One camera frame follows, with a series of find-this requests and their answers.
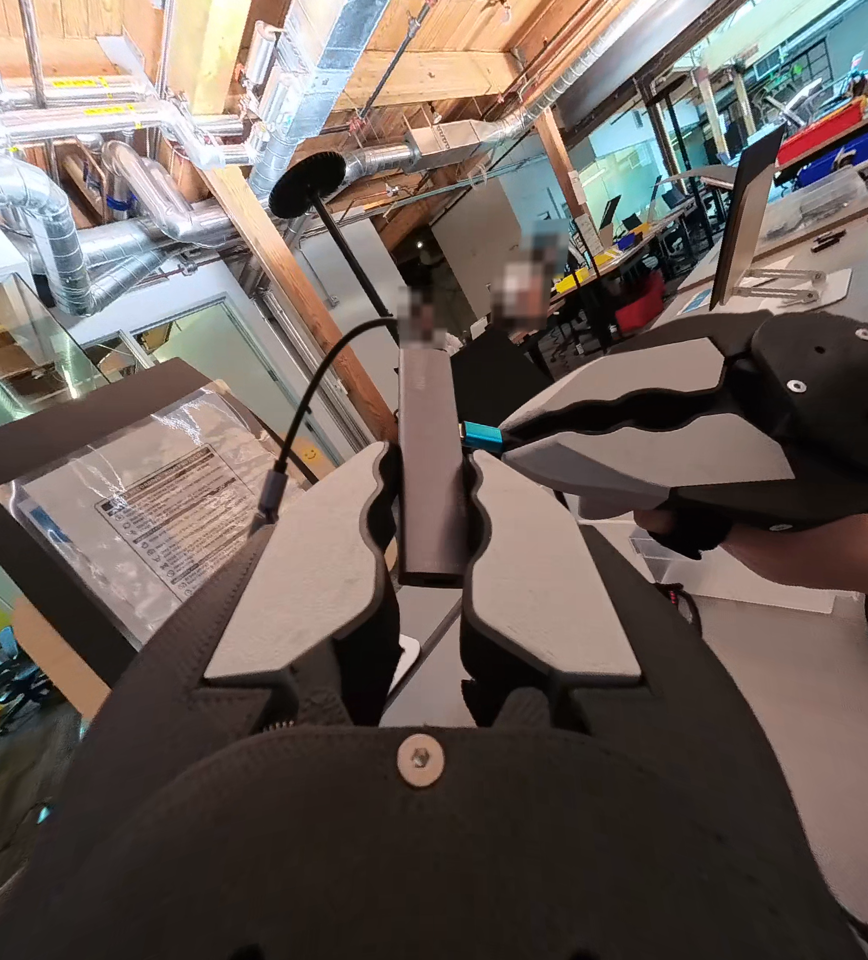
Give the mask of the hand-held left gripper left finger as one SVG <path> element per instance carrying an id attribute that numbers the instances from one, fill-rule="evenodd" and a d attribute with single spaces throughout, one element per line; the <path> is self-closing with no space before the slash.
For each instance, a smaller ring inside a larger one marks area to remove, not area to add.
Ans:
<path id="1" fill-rule="evenodd" d="M 272 534 L 203 678 L 267 681 L 382 604 L 398 448 L 377 441 L 293 501 Z"/>

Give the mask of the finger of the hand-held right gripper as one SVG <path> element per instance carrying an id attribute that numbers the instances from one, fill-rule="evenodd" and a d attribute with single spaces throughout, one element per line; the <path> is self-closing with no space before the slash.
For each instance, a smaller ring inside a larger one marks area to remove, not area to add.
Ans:
<path id="1" fill-rule="evenodd" d="M 795 477 L 782 447 L 739 414 L 702 415 L 675 430 L 561 431 L 506 452 L 536 483 L 579 498 L 583 520 L 658 508 L 674 490 Z"/>
<path id="2" fill-rule="evenodd" d="M 513 441 L 561 431 L 677 426 L 723 386 L 728 360 L 707 338 L 610 354 L 543 390 L 500 425 Z"/>

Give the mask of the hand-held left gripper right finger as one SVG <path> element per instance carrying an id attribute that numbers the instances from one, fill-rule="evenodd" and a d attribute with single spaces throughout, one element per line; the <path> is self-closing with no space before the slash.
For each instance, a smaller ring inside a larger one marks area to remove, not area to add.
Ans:
<path id="1" fill-rule="evenodd" d="M 640 683 L 632 643 L 572 513 L 541 486 L 477 450 L 464 625 L 548 683 Z"/>

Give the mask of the grey USB-C hub with cable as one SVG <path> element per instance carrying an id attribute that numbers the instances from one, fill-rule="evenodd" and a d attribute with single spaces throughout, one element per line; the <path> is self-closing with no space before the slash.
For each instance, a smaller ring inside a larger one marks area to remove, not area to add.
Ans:
<path id="1" fill-rule="evenodd" d="M 297 431 L 320 381 L 361 334 L 381 318 L 357 325 L 332 346 L 312 376 L 283 439 L 258 502 L 250 545 L 266 546 L 287 486 L 287 464 Z M 385 552 L 388 587 L 458 588 L 468 562 L 464 453 L 450 358 L 440 332 L 420 335 L 400 328 L 398 478 L 392 510 L 394 537 Z"/>

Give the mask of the red storage crate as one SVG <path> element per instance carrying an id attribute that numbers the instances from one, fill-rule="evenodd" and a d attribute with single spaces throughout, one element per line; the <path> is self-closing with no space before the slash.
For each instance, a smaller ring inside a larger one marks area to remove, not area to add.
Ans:
<path id="1" fill-rule="evenodd" d="M 638 280 L 614 308 L 618 331 L 625 337 L 652 323 L 664 308 L 665 280 L 660 270 L 651 270 Z"/>

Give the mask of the white tablet stand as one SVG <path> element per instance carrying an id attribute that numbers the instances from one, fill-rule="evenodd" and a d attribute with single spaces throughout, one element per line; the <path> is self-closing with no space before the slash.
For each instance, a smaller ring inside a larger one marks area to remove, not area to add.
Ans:
<path id="1" fill-rule="evenodd" d="M 826 272 L 764 268 L 746 270 L 739 282 L 728 290 L 723 303 L 754 299 L 775 302 L 784 307 L 832 306 L 849 291 L 851 269 Z"/>

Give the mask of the wood-framed instruction board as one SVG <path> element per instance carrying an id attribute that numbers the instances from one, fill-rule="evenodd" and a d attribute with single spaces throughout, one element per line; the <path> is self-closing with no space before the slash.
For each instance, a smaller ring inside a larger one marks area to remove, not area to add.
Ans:
<path id="1" fill-rule="evenodd" d="M 400 655 L 387 582 L 364 624 L 272 679 L 203 678 L 264 549 L 250 528 L 277 457 L 196 375 L 174 360 L 0 426 L 0 563 L 109 686 L 90 747 L 378 726 Z"/>

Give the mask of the dark tilted board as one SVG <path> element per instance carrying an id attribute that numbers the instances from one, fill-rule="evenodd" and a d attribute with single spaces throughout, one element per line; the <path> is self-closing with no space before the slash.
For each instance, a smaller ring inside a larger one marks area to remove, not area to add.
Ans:
<path id="1" fill-rule="evenodd" d="M 734 297 L 752 267 L 783 138 L 784 128 L 777 126 L 740 154 L 708 311 Z"/>

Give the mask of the blue plastic bin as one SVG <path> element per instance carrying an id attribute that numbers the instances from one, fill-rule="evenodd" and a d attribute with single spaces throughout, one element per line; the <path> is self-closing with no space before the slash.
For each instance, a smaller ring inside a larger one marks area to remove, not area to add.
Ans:
<path id="1" fill-rule="evenodd" d="M 868 180 L 868 130 L 801 166 L 794 177 L 795 188 L 812 186 L 831 174 L 848 168 L 855 169 L 864 182 Z"/>

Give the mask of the red plastic bin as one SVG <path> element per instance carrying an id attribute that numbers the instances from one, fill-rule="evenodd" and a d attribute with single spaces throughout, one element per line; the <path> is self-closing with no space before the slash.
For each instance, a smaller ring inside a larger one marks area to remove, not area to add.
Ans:
<path id="1" fill-rule="evenodd" d="M 864 119 L 866 111 L 868 98 L 857 97 L 808 124 L 781 143 L 776 156 L 777 167 L 796 162 L 824 143 L 853 129 Z"/>

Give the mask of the black pole stand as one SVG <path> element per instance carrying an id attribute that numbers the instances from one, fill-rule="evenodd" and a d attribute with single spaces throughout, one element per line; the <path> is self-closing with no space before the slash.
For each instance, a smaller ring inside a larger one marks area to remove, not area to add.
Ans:
<path id="1" fill-rule="evenodd" d="M 326 206 L 325 198 L 341 188 L 345 172 L 346 163 L 339 152 L 323 150 L 313 153 L 283 174 L 272 188 L 269 206 L 272 213 L 281 219 L 296 219 L 310 210 L 314 210 L 319 215 L 378 318 L 384 321 L 392 340 L 398 344 L 399 336 L 395 319 Z"/>

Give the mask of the silver ventilation ducts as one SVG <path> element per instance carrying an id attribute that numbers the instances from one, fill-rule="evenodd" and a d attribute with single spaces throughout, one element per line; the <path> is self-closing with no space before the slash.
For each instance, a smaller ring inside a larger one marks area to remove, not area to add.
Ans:
<path id="1" fill-rule="evenodd" d="M 0 73 L 0 213 L 18 212 L 32 236 L 32 270 L 42 274 L 56 306 L 70 316 L 100 313 L 150 276 L 176 247 L 224 246 L 233 232 L 216 204 L 192 205 L 156 161 L 141 157 L 127 141 L 102 140 L 104 172 L 128 187 L 140 216 L 80 230 L 71 201 L 42 168 L 20 159 L 20 149 L 48 140 L 102 138 L 139 131 L 164 131 L 200 172 L 257 162 L 259 140 L 223 143 L 220 135 L 242 134 L 243 122 L 222 117 L 205 123 L 176 100 L 128 102 L 72 99 L 62 95 L 44 109 L 13 110 L 20 90 Z"/>

